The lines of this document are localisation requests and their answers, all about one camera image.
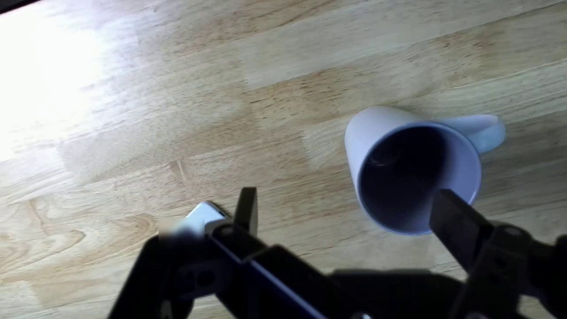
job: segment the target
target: wooden floor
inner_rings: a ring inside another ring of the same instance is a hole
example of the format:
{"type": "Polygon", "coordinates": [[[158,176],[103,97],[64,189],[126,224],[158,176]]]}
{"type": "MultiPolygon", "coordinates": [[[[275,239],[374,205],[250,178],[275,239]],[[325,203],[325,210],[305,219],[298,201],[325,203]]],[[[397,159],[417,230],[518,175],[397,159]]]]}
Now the wooden floor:
{"type": "Polygon", "coordinates": [[[343,134],[371,104],[502,114],[475,205],[567,231],[560,0],[41,0],[0,44],[0,316],[105,316],[146,239],[242,185],[259,235],[325,270],[463,278],[435,235],[360,212],[343,134]]]}

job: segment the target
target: cup rim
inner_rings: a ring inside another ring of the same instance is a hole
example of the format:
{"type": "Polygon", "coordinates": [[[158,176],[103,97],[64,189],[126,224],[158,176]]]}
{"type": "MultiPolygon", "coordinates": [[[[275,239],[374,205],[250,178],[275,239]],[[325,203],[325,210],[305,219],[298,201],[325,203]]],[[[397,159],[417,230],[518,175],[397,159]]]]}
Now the cup rim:
{"type": "Polygon", "coordinates": [[[358,203],[362,205],[362,210],[364,210],[374,223],[378,223],[380,226],[383,226],[383,228],[387,228],[387,230],[390,230],[390,231],[396,231],[396,233],[419,237],[419,235],[429,233],[431,228],[424,228],[424,230],[417,230],[417,231],[406,231],[406,230],[392,228],[392,226],[385,224],[376,214],[371,214],[367,203],[362,200],[362,194],[360,194],[360,189],[362,189],[362,184],[360,184],[360,182],[362,182],[364,166],[366,166],[369,155],[374,152],[374,148],[376,148],[383,139],[390,137],[392,134],[397,134],[397,132],[401,132],[401,130],[405,130],[405,129],[413,129],[413,127],[436,127],[436,129],[449,130],[449,132],[452,132],[452,136],[459,137],[465,145],[468,145],[468,148],[470,148],[472,152],[477,153],[477,155],[475,155],[477,161],[474,162],[474,164],[475,164],[475,169],[479,169],[477,185],[475,185],[475,191],[472,191],[468,198],[463,198],[463,200],[468,201],[468,203],[474,203],[474,201],[477,200],[479,192],[481,192],[481,185],[483,185],[483,162],[481,162],[481,152],[479,152],[479,148],[474,145],[474,141],[472,141],[465,132],[461,132],[461,130],[456,129],[456,127],[451,127],[451,125],[447,125],[447,123],[444,123],[444,122],[436,122],[436,120],[419,120],[419,122],[410,122],[410,123],[399,125],[399,127],[389,130],[385,136],[382,136],[380,139],[376,139],[376,141],[373,143],[373,146],[369,148],[369,152],[364,155],[362,166],[360,166],[360,169],[358,169],[358,173],[357,173],[357,196],[358,196],[358,203]]]}

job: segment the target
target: wood grain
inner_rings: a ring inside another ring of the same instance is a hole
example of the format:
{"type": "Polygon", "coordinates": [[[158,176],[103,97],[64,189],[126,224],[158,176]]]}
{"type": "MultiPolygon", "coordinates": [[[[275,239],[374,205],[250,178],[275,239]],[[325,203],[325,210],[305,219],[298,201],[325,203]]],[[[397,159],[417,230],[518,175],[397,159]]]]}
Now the wood grain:
{"type": "MultiPolygon", "coordinates": [[[[477,207],[567,231],[560,0],[43,0],[0,15],[0,316],[105,316],[146,239],[259,185],[261,237],[323,270],[465,272],[358,208],[343,134],[371,104],[490,111],[477,207]]],[[[536,302],[523,311],[546,316],[536,302]]],[[[231,316],[213,297],[195,316],[231,316]]]]}

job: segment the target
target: cup handle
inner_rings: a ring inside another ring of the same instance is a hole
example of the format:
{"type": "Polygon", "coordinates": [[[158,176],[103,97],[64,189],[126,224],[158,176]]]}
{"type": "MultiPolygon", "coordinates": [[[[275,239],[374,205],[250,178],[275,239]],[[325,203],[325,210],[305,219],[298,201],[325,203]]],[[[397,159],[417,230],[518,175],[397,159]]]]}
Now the cup handle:
{"type": "Polygon", "coordinates": [[[438,122],[447,123],[467,134],[481,153],[500,146],[507,137],[507,129],[504,122],[493,113],[449,116],[438,122]]]}

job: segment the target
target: white cup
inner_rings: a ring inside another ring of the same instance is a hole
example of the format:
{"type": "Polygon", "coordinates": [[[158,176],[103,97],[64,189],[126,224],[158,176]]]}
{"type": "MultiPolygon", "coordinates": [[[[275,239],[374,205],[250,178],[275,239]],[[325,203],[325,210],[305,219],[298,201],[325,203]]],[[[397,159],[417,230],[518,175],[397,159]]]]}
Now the white cup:
{"type": "Polygon", "coordinates": [[[435,192],[442,187],[474,201],[481,189],[481,155],[506,139],[497,114],[424,120],[373,106],[346,129],[346,152],[362,208],[399,233],[429,231],[435,192]]]}

